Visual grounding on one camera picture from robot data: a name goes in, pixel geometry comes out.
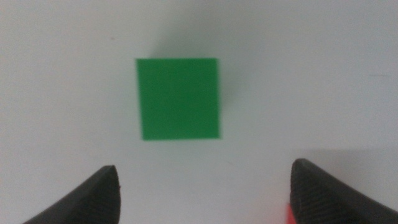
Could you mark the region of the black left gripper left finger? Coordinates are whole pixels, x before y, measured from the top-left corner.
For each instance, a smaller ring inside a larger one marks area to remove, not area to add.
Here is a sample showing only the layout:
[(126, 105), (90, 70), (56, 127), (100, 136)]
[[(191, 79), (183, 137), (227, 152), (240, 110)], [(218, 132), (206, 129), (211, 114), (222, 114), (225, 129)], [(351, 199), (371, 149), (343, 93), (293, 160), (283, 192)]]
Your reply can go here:
[(118, 224), (121, 193), (115, 166), (104, 166), (24, 224)]

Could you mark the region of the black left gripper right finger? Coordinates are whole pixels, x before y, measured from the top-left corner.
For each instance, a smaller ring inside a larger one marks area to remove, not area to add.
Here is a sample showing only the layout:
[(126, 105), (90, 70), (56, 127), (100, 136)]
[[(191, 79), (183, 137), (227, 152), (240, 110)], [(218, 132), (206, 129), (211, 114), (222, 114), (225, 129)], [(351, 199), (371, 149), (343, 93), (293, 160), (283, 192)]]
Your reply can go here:
[(290, 174), (290, 209), (296, 223), (397, 224), (397, 211), (365, 196), (307, 159)]

